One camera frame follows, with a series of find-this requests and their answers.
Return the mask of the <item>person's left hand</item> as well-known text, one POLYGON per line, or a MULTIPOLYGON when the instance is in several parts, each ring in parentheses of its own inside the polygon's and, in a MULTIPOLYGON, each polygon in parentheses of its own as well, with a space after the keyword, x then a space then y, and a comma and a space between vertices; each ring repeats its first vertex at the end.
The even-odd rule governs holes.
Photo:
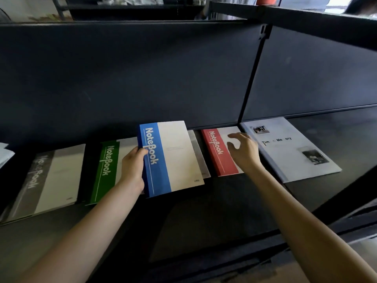
POLYGON ((144 180, 142 179, 144 169, 144 157, 138 158, 138 147, 134 147, 122 160, 121 177, 118 184, 121 187, 134 190, 137 195, 144 190, 144 180))

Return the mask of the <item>person's right hand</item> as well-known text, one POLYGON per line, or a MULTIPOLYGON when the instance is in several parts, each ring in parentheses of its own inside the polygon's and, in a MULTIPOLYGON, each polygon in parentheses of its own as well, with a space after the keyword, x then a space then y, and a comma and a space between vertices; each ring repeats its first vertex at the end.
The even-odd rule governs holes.
POLYGON ((245 174, 251 175, 255 171, 263 169, 257 142, 255 142, 248 134, 241 132, 231 133, 228 137, 240 142, 237 152, 230 153, 230 155, 233 161, 245 174))

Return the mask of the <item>blue and white notebook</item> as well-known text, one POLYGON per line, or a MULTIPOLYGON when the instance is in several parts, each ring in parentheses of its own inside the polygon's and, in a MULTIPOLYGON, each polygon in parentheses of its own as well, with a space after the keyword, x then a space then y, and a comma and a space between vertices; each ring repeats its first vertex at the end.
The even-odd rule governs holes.
POLYGON ((184 121, 140 124, 137 138, 147 198, 205 184, 184 121))

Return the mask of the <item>person's left forearm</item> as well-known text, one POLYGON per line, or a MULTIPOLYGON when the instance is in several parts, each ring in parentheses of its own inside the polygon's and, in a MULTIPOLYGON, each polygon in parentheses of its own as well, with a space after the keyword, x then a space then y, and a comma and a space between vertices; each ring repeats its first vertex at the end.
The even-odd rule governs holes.
POLYGON ((85 283, 144 188, 123 179, 17 283, 85 283))

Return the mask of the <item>person's right forearm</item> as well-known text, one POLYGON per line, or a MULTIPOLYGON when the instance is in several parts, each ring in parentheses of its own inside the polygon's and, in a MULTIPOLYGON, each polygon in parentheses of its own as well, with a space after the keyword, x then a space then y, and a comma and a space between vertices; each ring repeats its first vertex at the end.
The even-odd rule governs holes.
POLYGON ((377 283, 377 273, 342 238, 301 205, 254 160, 245 173, 311 283, 377 283))

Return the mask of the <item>red and white notebook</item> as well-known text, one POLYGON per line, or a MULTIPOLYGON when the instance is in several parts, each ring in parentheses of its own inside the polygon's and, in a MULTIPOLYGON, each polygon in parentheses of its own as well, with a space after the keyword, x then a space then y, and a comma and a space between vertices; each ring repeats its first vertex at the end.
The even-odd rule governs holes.
POLYGON ((217 176, 243 173, 239 166, 234 162, 227 147, 228 142, 233 143, 234 147, 237 149, 240 147, 240 142, 237 139, 228 137, 231 133, 239 132, 240 129, 237 126, 201 130, 201 134, 210 153, 217 176))

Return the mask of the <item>white notebook with grey edge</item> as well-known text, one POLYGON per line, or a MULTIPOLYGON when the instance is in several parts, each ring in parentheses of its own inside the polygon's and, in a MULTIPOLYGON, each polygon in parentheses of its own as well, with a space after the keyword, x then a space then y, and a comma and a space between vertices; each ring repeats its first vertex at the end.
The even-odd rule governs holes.
POLYGON ((211 175, 210 175, 209 169, 207 167, 207 164, 205 162, 203 153, 200 149, 200 146, 199 146, 199 143, 198 143, 198 140, 197 140, 197 137, 195 135, 194 130, 188 130, 188 135, 190 137, 191 144, 192 144, 192 147, 194 149, 194 153, 195 153, 195 156, 196 156, 196 159, 197 159, 197 162, 198 162, 200 172, 201 172, 203 179, 210 178, 211 175))

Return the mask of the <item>green and white notebook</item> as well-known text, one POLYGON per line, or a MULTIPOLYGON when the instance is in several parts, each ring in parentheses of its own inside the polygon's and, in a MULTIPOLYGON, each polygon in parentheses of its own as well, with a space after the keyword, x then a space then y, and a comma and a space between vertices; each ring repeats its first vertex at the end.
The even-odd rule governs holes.
POLYGON ((97 204, 119 182, 122 160, 137 145, 137 137, 101 142, 95 179, 85 200, 86 205, 97 204))

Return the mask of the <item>pale notebook with photos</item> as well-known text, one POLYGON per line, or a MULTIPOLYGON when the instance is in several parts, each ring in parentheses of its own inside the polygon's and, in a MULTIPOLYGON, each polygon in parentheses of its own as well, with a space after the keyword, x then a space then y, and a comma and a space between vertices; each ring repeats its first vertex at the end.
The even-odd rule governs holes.
POLYGON ((241 126, 283 183, 342 171, 284 117, 242 122, 241 126))

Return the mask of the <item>dark metal shelf unit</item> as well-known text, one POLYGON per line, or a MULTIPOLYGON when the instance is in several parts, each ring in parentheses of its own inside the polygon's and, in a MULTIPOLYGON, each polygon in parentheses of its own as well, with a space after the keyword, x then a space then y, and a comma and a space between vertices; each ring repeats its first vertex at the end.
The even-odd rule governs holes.
MULTIPOLYGON (((287 117, 341 168, 288 183, 346 240, 377 235, 377 20, 279 7, 215 4, 240 21, 0 25, 0 213, 37 152, 86 143, 82 194, 105 140, 142 123, 237 124, 262 24, 272 24, 243 121, 287 117)), ((90 282, 236 279, 287 250, 245 175, 141 197, 90 282)))

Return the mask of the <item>grey and white notebook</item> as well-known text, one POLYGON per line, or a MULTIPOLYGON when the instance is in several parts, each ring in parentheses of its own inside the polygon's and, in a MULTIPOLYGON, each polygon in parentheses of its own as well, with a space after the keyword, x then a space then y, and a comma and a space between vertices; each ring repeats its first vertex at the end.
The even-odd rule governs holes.
POLYGON ((0 216, 9 224, 76 203, 85 144, 36 154, 17 198, 0 216))

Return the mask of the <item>white paper sheet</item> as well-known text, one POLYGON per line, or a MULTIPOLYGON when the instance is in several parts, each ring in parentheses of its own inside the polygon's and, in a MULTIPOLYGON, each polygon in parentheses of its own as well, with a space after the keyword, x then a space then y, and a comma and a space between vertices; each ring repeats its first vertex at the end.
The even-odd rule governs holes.
POLYGON ((0 169, 15 155, 7 146, 8 144, 0 142, 0 169))

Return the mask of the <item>black shelf upright post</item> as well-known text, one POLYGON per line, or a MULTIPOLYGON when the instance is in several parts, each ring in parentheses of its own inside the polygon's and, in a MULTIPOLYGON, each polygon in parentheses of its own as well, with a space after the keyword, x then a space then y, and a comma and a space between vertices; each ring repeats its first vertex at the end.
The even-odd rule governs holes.
POLYGON ((250 95, 250 92, 251 92, 253 81, 254 81, 256 71, 257 71, 257 68, 258 68, 258 65, 259 65, 259 62, 260 62, 260 58, 261 58, 261 55, 262 55, 263 47, 264 47, 265 41, 270 37, 272 27, 273 27, 272 24, 262 24, 261 25, 261 32, 260 32, 259 38, 258 38, 259 42, 258 42, 257 52, 256 52, 256 55, 255 55, 255 58, 254 58, 254 61, 253 61, 252 71, 251 71, 250 78, 249 78, 249 81, 248 81, 246 93, 245 93, 245 96, 244 96, 244 99, 243 99, 243 102, 242 102, 240 114, 239 114, 239 117, 238 117, 238 120, 237 120, 237 125, 239 125, 242 122, 242 118, 243 118, 243 115, 244 115, 244 112, 245 112, 245 109, 246 109, 246 106, 247 106, 247 102, 248 102, 248 99, 249 99, 249 95, 250 95))

